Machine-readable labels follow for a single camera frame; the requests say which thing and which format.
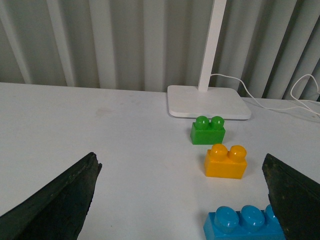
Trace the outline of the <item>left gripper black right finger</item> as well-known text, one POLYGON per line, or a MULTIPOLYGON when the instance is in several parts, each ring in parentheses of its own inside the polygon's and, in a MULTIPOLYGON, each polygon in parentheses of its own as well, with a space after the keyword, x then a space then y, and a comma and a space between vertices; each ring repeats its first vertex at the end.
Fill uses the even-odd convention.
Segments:
POLYGON ((262 164, 268 198, 287 240, 320 238, 320 184, 267 154, 262 164))

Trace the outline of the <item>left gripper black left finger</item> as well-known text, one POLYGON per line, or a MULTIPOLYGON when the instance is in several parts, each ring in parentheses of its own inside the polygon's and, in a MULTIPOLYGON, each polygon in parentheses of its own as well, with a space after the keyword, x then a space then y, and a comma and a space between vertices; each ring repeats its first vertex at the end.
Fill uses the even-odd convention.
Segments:
POLYGON ((90 152, 0 217, 2 240, 76 240, 102 169, 90 152))

